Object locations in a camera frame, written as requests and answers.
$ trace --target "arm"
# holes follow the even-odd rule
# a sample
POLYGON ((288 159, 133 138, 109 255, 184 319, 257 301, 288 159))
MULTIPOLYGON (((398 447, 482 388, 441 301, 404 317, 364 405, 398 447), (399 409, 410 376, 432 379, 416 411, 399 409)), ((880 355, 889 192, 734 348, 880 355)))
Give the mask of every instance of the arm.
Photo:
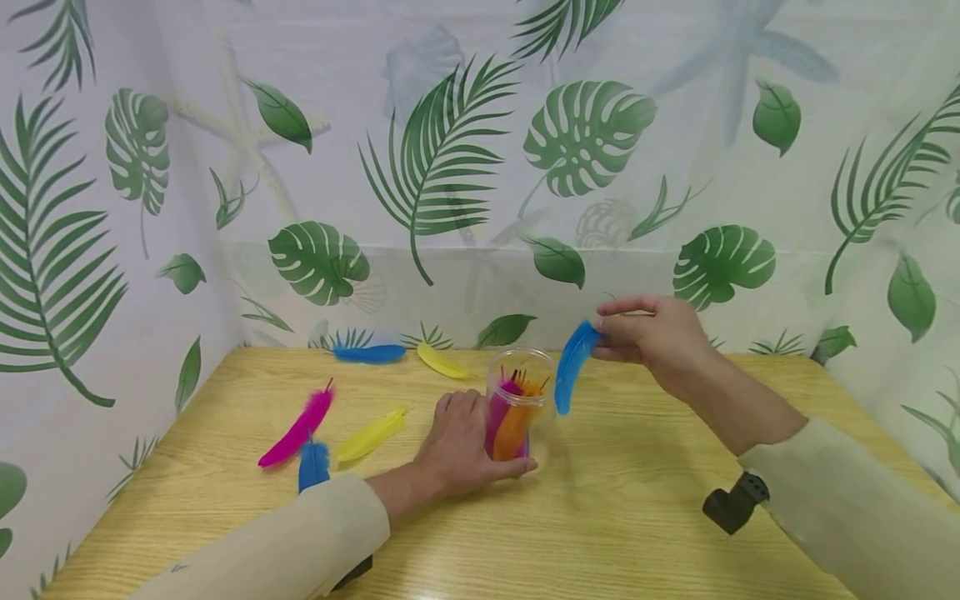
POLYGON ((763 479, 770 516, 816 565, 858 598, 960 593, 960 518, 726 358, 705 382, 690 407, 763 479))
POLYGON ((130 600, 308 600, 327 595, 419 510, 536 467, 484 450, 489 401, 447 394, 417 457, 367 481, 347 473, 216 540, 157 575, 130 600))

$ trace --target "blue feather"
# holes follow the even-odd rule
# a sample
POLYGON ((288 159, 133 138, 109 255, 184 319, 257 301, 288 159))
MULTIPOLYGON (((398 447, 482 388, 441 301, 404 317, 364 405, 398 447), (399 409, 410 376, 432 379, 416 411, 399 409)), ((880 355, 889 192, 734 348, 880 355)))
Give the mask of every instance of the blue feather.
POLYGON ((369 348, 334 348, 333 355, 338 360, 349 363, 367 363, 368 365, 385 365, 393 363, 406 354, 403 346, 370 346, 369 348))
POLYGON ((584 320, 570 336, 560 355, 557 365, 557 385, 554 386, 553 397, 557 403, 557 412, 566 415, 570 412, 570 399, 573 396, 573 385, 580 376, 580 369, 590 358, 593 349, 600 342, 597 333, 590 321, 584 320))
POLYGON ((300 449, 298 487, 303 492, 330 478, 330 448, 323 442, 311 442, 300 449))

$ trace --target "black clip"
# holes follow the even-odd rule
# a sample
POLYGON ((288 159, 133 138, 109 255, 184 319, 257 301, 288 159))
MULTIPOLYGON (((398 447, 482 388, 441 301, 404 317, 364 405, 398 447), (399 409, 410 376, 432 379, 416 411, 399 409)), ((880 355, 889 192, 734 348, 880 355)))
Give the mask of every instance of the black clip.
POLYGON ((754 507, 770 499, 767 485, 756 475, 744 471, 729 492, 714 490, 704 500, 704 515, 732 536, 747 524, 754 507))

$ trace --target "yellow feather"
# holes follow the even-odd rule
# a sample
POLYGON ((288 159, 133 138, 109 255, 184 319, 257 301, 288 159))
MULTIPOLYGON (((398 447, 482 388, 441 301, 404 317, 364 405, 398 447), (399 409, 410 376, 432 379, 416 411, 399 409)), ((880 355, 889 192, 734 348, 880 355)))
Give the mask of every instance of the yellow feather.
POLYGON ((352 438, 340 444, 340 447, 337 448, 337 462, 355 461, 376 450, 387 438, 403 428, 403 417, 408 410, 410 410, 409 406, 397 408, 387 416, 367 425, 352 438))
POLYGON ((426 363, 427 367, 441 375, 445 375, 451 379, 467 379, 470 377, 470 373, 462 367, 444 360, 440 353, 426 342, 420 342, 417 345, 417 355, 420 357, 420 360, 426 363))

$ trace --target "starfish print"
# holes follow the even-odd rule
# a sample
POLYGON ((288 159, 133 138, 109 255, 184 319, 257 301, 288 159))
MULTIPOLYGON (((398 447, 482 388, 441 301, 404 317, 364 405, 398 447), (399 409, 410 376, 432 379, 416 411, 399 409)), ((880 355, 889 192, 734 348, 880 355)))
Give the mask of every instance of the starfish print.
MULTIPOLYGON (((229 117, 224 121, 212 112, 191 105, 179 97, 173 97, 167 103, 170 109, 183 120, 210 132, 221 138, 230 146, 230 159, 224 177, 228 186, 228 196, 235 198, 238 194, 240 178, 247 167, 252 163, 267 187, 274 196, 276 205, 288 223, 297 223, 297 211, 290 199, 290 194, 283 185, 283 180, 276 172, 274 165, 264 156, 263 151, 272 146, 289 143, 266 126, 254 129, 247 120, 244 94, 241 93, 245 84, 240 78, 237 69, 236 56, 230 45, 227 35, 222 30, 214 32, 217 42, 217 54, 220 67, 220 79, 224 84, 227 95, 229 117)), ((314 137, 330 129, 325 120, 307 116, 310 132, 314 137)))
POLYGON ((840 71, 806 42, 781 32, 767 31, 770 21, 787 0, 721 0, 719 33, 679 66, 660 77, 650 90, 659 98, 703 77, 714 69, 724 70, 726 88, 721 91, 724 141, 736 141, 743 119, 750 57, 768 59, 818 84, 832 84, 840 71))

